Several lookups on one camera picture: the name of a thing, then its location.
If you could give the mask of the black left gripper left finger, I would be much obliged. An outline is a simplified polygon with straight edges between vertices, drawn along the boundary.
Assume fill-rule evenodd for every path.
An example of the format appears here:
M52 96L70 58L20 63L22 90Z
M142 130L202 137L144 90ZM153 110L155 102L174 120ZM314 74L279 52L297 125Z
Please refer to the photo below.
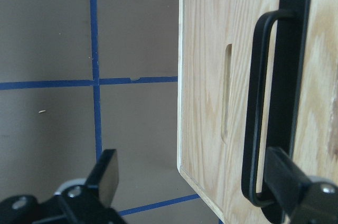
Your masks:
M111 207L118 174L117 151L104 150L86 179L62 184L44 202L29 194L1 201L1 223L125 223Z

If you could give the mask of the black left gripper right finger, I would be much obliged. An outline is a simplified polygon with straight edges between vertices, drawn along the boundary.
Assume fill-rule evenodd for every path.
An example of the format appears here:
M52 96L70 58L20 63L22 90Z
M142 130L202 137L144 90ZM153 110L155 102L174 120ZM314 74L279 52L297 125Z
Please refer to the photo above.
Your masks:
M337 184L307 176L279 147L268 147L264 181L290 223L337 223Z

